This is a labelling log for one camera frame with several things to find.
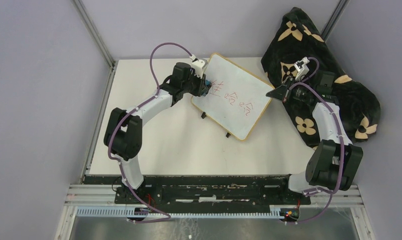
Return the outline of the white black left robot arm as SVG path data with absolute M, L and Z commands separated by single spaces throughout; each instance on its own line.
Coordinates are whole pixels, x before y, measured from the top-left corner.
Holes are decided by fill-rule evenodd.
M 110 114 L 103 143 L 108 156 L 118 161 L 123 183 L 129 187 L 127 197 L 138 204 L 145 200 L 146 189 L 138 154 L 142 147 L 143 127 L 160 112 L 174 106 L 184 94 L 202 97 L 211 84 L 204 73 L 208 62 L 197 58 L 191 63 L 177 62 L 172 74 L 157 91 L 134 109 L 114 108 Z

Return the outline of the yellow framed whiteboard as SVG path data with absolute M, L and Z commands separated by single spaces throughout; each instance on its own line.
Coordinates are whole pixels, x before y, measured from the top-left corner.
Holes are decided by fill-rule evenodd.
M 205 74 L 212 86 L 205 96 L 192 97 L 192 104 L 244 141 L 270 104 L 266 94 L 274 87 L 218 53 L 210 56 Z

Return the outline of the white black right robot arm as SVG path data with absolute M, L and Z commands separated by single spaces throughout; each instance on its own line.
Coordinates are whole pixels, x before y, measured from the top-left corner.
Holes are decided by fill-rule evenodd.
M 339 101 L 332 95 L 334 80 L 333 72 L 320 70 L 312 85 L 289 76 L 279 87 L 266 93 L 267 97 L 284 104 L 307 104 L 320 137 L 306 170 L 290 175 L 288 184 L 278 189 L 278 199 L 285 204 L 294 201 L 298 193 L 310 197 L 321 192 L 335 194 L 348 190 L 361 163 L 363 150 L 354 146 L 346 134 Z

